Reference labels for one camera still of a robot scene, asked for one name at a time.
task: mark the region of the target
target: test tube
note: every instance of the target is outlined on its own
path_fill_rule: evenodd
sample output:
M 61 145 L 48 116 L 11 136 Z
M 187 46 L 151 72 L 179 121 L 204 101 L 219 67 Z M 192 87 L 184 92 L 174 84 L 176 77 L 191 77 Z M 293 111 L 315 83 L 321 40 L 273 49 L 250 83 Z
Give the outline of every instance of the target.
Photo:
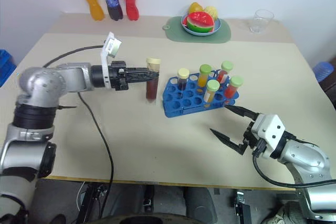
M 221 71 L 218 74 L 217 81 L 222 84 L 226 81 L 229 72 L 233 69 L 233 63 L 231 61 L 223 61 L 221 65 Z
M 211 66 L 208 64 L 203 64 L 199 68 L 199 76 L 198 76 L 198 82 L 197 85 L 200 88 L 203 88 L 206 86 L 206 82 L 208 80 L 209 74 L 211 72 Z M 202 89 L 197 89 L 198 93 L 202 93 Z
M 155 72 L 160 71 L 161 59 L 147 58 L 147 67 Z M 146 85 L 146 98 L 149 102 L 154 102 L 156 100 L 156 92 L 158 88 L 159 78 L 155 78 L 147 82 Z
M 242 77 L 240 77 L 240 76 L 232 76 L 231 79 L 230 79 L 229 86 L 224 91 L 225 98 L 231 99 L 235 95 L 237 89 L 241 85 L 243 85 L 243 82 L 244 81 L 243 81 Z
M 189 77 L 189 70 L 186 68 L 180 68 L 177 72 L 178 80 L 177 87 L 179 90 L 185 90 L 187 87 L 187 80 Z
M 208 81 L 208 83 L 206 84 L 206 91 L 204 94 L 204 98 L 203 100 L 205 102 L 212 102 L 212 100 L 214 99 L 215 93 L 216 91 L 219 89 L 219 82 L 216 80 L 210 80 Z

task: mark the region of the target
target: blue crate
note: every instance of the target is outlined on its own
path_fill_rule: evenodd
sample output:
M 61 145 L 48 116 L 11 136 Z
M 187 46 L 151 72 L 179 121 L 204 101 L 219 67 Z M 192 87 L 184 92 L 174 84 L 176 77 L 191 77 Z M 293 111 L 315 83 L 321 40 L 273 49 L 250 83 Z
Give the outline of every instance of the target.
M 11 62 L 10 58 L 11 55 L 6 50 L 0 49 L 0 87 L 16 68 L 16 65 Z
M 208 80 L 216 80 L 219 71 L 220 70 L 212 71 Z M 232 99 L 226 99 L 223 95 L 227 85 L 229 84 L 229 78 L 226 79 L 225 83 L 220 85 L 220 88 L 215 93 L 214 100 L 211 103 L 204 102 L 203 96 L 206 87 L 201 89 L 202 93 L 197 92 L 197 90 L 200 89 L 197 87 L 198 75 L 199 73 L 190 74 L 186 89 L 183 91 L 179 90 L 177 87 L 177 77 L 169 79 L 163 92 L 163 108 L 164 113 L 168 118 L 218 109 L 224 107 L 225 105 L 235 104 L 235 99 L 239 97 L 238 92 L 235 93 Z

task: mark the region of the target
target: bottle cap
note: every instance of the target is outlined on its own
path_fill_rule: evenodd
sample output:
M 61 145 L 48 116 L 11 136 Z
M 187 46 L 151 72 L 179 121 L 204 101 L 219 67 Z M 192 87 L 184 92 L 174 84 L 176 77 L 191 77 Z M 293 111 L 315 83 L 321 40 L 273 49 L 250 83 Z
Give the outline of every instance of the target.
M 233 87 L 239 88 L 241 85 L 243 85 L 243 79 L 240 76 L 232 76 L 230 79 L 230 85 Z
M 233 69 L 233 63 L 231 61 L 225 60 L 222 62 L 221 69 L 230 72 Z
M 161 59 L 147 58 L 146 62 L 148 64 L 160 64 L 161 63 Z
M 177 76 L 182 79 L 187 79 L 189 77 L 189 70 L 186 68 L 180 68 L 177 72 Z
M 208 64 L 203 64 L 200 66 L 199 72 L 209 74 L 211 72 L 211 66 Z
M 219 89 L 219 82 L 216 80 L 210 80 L 208 81 L 208 83 L 206 84 L 206 89 L 209 91 L 217 91 Z

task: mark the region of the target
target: plate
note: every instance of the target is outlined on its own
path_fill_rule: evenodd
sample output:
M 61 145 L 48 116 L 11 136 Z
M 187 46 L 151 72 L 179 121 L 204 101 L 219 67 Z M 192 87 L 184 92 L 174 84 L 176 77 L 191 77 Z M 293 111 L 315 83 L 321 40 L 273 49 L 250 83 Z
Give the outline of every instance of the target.
M 210 31 L 208 33 L 197 33 L 195 31 L 189 30 L 189 28 L 187 27 L 187 25 L 183 25 L 185 19 L 187 19 L 187 16 L 188 16 L 188 14 L 184 15 L 181 18 L 181 25 L 182 25 L 182 27 L 183 27 L 184 30 L 186 30 L 188 33 L 190 33 L 192 35 L 196 35 L 196 36 L 208 36 L 208 35 L 211 35 L 211 34 L 214 34 L 215 32 L 217 32 L 220 29 L 221 25 L 222 25 L 222 22 L 218 18 L 218 19 L 215 20 L 215 26 L 214 26 L 214 30 L 213 31 Z

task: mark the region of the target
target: robotic arm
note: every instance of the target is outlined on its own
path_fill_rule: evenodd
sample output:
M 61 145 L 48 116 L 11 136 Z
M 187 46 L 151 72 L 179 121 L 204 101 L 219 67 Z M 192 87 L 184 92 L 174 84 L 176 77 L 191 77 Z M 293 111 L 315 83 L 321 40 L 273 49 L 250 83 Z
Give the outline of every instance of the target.
M 251 118 L 254 122 L 245 131 L 242 144 L 237 145 L 228 136 L 211 129 L 218 139 L 241 155 L 247 146 L 254 149 L 253 164 L 257 172 L 274 185 L 295 188 L 304 217 L 335 221 L 336 181 L 330 181 L 330 163 L 326 154 L 318 146 L 298 140 L 285 131 L 278 115 L 264 115 L 232 105 L 225 107 L 238 115 Z M 277 159 L 286 165 L 295 184 L 280 183 L 268 178 L 258 167 L 259 156 Z
M 56 144 L 50 142 L 59 98 L 68 92 L 91 91 L 107 87 L 127 90 L 128 83 L 146 82 L 159 74 L 147 68 L 127 68 L 124 61 L 107 66 L 106 57 L 114 56 L 120 41 L 112 34 L 102 50 L 101 66 L 68 63 L 55 68 L 29 68 L 19 85 L 14 119 L 8 125 L 0 156 L 0 219 L 25 215 L 33 199 L 36 181 L 48 176 L 55 160 Z

